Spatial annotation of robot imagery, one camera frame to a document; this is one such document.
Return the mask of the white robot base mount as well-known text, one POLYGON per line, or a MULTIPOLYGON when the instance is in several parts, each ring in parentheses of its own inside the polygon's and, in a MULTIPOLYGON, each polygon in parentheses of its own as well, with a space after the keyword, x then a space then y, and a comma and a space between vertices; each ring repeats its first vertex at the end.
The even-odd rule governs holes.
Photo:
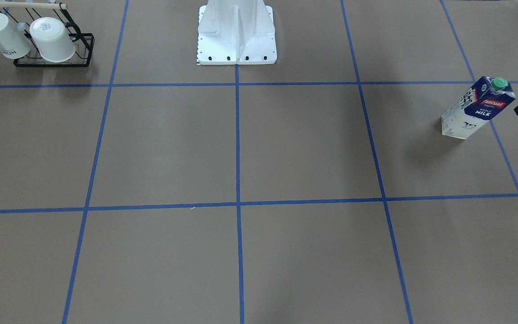
POLYGON ((263 0, 209 0, 198 19, 197 64, 277 62, 273 8, 263 0))

